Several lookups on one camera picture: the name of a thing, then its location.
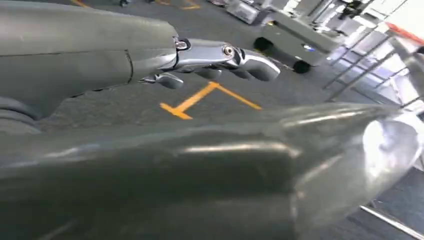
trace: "black wheel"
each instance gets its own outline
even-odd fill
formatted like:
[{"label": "black wheel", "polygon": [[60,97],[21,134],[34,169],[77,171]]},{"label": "black wheel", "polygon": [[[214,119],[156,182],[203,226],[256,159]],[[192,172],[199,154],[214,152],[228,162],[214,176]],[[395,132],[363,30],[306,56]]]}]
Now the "black wheel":
[{"label": "black wheel", "polygon": [[253,43],[253,47],[256,50],[259,51],[264,51],[270,47],[272,47],[274,44],[272,42],[270,42],[268,39],[263,38],[263,37],[258,37],[256,38],[256,40]]},{"label": "black wheel", "polygon": [[293,71],[298,74],[305,74],[309,72],[309,70],[311,70],[311,65],[303,60],[299,60],[293,65]]},{"label": "black wheel", "polygon": [[420,46],[416,52],[419,54],[424,54],[424,46]]}]

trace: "robotic hand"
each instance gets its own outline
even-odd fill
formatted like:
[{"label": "robotic hand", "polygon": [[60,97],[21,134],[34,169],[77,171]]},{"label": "robotic hand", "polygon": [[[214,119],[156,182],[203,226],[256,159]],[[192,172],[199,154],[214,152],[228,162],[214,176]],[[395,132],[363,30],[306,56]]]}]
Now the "robotic hand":
[{"label": "robotic hand", "polygon": [[180,87],[170,72],[216,78],[228,70],[261,81],[280,73],[250,50],[181,38],[167,22],[108,11],[0,1],[0,28],[0,110],[32,120],[87,91],[131,83]]},{"label": "robotic hand", "polygon": [[206,79],[218,78],[222,70],[228,70],[243,79],[253,77],[272,81],[280,70],[270,60],[251,50],[233,47],[226,42],[175,37],[177,62],[163,68],[166,73],[141,79],[141,83],[159,83],[169,89],[177,89],[183,81],[169,72],[196,73]]}]

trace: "equipment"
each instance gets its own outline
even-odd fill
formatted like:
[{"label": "equipment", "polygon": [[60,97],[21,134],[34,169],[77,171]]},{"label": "equipment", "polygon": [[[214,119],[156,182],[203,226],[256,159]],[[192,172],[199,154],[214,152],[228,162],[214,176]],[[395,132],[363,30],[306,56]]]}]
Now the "equipment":
[{"label": "equipment", "polygon": [[269,14],[274,12],[271,6],[263,7],[252,0],[233,0],[226,11],[249,25],[261,25]]},{"label": "equipment", "polygon": [[172,71],[280,71],[166,22],[95,9],[0,1],[0,27],[1,239],[293,239],[374,199],[421,153],[422,122],[382,105],[40,133],[34,121],[86,91],[178,88]]},{"label": "equipment", "polygon": [[292,18],[283,11],[272,15],[274,21],[266,24],[254,47],[264,51],[272,46],[296,58],[296,73],[307,73],[311,66],[318,66],[345,40],[342,32],[322,30],[307,24],[300,18]]}]

